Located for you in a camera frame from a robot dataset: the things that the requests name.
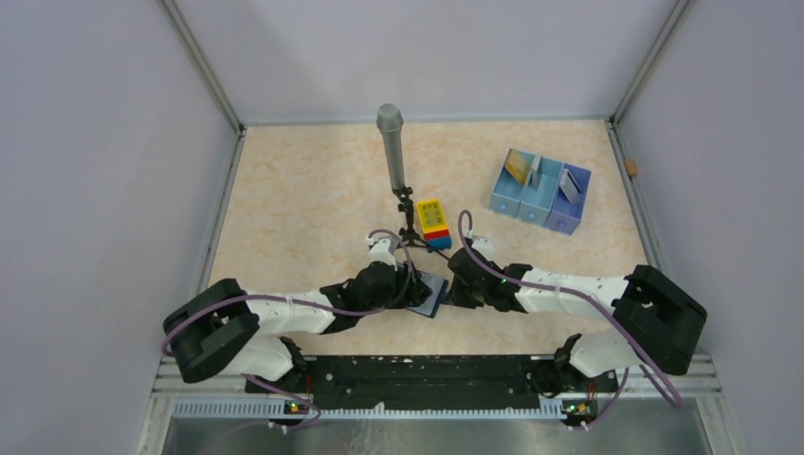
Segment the dark blue card holder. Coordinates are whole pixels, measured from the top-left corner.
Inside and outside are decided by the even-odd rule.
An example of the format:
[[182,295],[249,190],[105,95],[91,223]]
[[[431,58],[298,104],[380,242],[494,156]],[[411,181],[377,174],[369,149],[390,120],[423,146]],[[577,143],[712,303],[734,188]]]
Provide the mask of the dark blue card holder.
[[407,310],[420,316],[434,319],[440,305],[447,298],[449,281],[427,272],[421,273],[421,281],[428,287],[429,295],[420,304],[408,307]]

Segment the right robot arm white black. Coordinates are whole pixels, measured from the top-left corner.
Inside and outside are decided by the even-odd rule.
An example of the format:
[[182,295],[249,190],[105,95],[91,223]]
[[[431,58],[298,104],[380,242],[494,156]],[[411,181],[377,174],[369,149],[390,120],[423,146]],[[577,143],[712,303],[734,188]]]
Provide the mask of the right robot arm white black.
[[448,268],[455,276],[449,296],[455,306],[560,313],[609,323],[602,332],[574,337],[557,353],[557,381],[569,391],[631,366],[686,374],[708,318],[686,291],[645,264],[622,277],[584,277],[530,264],[500,268],[477,250],[461,248]]

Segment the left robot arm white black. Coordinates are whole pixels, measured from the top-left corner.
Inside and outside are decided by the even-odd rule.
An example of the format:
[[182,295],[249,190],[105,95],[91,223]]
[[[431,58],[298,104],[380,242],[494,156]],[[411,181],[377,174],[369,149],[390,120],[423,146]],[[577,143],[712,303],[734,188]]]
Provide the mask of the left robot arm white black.
[[447,285],[408,264],[382,262],[344,282],[297,294],[258,294],[223,279],[164,319],[162,350],[186,383],[244,373],[293,391],[303,381],[304,359],[289,334],[335,334],[386,310],[431,317]]

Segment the black credit card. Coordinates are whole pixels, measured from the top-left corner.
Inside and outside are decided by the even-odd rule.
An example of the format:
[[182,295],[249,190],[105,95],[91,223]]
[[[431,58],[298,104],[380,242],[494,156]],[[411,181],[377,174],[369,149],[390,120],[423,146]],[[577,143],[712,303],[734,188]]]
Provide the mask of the black credit card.
[[531,161],[530,176],[529,176],[529,186],[533,190],[536,190],[539,187],[540,162],[541,162],[541,155],[534,155],[533,160]]

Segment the gold credit card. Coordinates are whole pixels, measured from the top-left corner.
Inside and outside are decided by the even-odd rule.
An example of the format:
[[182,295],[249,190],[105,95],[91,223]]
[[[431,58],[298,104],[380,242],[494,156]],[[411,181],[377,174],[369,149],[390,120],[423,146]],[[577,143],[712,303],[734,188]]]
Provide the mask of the gold credit card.
[[504,167],[519,184],[523,186],[529,184],[532,162],[522,152],[510,149]]

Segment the silver credit card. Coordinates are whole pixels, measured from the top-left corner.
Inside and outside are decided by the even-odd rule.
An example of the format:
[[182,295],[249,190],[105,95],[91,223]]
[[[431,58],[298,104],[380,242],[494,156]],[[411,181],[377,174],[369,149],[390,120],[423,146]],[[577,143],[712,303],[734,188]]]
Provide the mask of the silver credit card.
[[562,170],[558,180],[558,187],[571,205],[578,203],[582,194],[582,189],[569,169],[564,168]]

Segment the black tripod stand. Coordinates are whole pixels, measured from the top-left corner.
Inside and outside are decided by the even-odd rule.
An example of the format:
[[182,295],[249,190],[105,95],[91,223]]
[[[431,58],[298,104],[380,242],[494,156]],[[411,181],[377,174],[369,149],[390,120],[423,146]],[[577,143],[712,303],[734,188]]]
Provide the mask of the black tripod stand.
[[403,187],[401,190],[392,190],[392,193],[398,200],[398,211],[403,213],[405,218],[405,226],[399,230],[399,237],[402,240],[402,244],[407,247],[424,248],[427,252],[436,253],[448,261],[449,257],[445,253],[427,242],[415,229],[415,207],[411,199],[412,188]]

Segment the yellow red blue toy block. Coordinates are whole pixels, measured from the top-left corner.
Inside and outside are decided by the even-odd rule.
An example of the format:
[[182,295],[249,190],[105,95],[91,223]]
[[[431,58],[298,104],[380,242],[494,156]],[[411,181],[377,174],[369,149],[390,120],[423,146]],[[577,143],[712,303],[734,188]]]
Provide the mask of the yellow red blue toy block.
[[452,248],[448,219],[439,199],[419,201],[415,204],[422,239],[431,249],[443,251]]

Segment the light blue drawer left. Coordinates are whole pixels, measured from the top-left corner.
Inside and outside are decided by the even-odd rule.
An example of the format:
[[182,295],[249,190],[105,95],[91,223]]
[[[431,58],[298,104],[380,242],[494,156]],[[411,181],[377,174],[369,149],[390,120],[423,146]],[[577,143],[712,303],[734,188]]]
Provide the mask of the light blue drawer left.
[[[534,155],[537,155],[524,151],[520,152],[522,152],[529,161],[532,161]],[[507,155],[508,152],[505,155],[505,159],[489,195],[488,208],[493,212],[515,218],[520,205],[524,186],[519,184],[506,171],[504,163]]]

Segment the light blue drawer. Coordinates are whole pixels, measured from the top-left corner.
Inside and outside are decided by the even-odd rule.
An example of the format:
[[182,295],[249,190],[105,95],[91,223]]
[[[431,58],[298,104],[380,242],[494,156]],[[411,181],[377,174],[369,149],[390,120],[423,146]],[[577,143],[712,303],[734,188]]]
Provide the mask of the light blue drawer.
[[[537,155],[524,151],[520,152],[522,152],[529,161],[532,161],[534,155]],[[506,171],[504,163],[507,155],[508,152],[505,155],[505,159],[489,195],[488,208],[493,212],[515,218],[520,205],[524,186],[519,184]]]
[[539,166],[539,187],[536,190],[529,184],[524,186],[516,217],[526,223],[543,227],[552,211],[558,191],[558,179],[564,164],[560,161],[541,157]]

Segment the light blue drawer middle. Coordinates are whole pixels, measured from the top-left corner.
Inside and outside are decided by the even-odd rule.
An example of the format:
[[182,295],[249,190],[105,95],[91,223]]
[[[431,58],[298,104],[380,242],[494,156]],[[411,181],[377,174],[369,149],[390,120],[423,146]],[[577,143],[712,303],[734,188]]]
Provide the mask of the light blue drawer middle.
[[529,184],[524,186],[516,217],[526,223],[543,227],[552,211],[558,191],[558,179],[564,164],[560,161],[541,157],[539,166],[539,187],[536,190]]

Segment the purple drawer right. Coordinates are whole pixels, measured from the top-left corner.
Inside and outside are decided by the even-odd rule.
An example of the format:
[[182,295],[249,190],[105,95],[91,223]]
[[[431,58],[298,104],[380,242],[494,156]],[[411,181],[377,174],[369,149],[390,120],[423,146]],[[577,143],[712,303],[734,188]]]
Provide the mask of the purple drawer right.
[[572,172],[578,185],[582,189],[582,194],[578,203],[571,205],[558,188],[556,199],[552,211],[547,218],[545,227],[565,235],[572,235],[583,219],[592,173],[590,170],[569,163],[564,163],[563,169],[564,168]]

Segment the grey microphone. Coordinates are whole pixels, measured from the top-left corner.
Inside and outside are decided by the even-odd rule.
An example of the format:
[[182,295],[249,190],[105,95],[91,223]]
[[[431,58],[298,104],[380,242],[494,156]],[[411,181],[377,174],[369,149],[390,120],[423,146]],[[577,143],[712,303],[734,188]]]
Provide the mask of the grey microphone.
[[378,108],[375,123],[382,136],[392,191],[400,192],[406,187],[401,140],[403,116],[396,105],[386,103]]

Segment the small wooden knob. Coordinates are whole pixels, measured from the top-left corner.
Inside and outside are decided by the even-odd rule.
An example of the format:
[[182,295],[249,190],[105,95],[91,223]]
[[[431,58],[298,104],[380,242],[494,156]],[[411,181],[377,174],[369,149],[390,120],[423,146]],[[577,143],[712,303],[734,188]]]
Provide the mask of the small wooden knob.
[[638,166],[634,160],[627,158],[623,164],[628,178],[634,178],[639,173]]

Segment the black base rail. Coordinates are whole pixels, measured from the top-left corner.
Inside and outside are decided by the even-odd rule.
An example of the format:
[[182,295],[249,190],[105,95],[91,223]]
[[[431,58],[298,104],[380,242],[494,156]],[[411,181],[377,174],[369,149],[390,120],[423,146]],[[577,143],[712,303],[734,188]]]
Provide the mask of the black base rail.
[[311,394],[322,410],[529,410],[619,383],[614,372],[590,379],[549,355],[320,355],[276,386]]

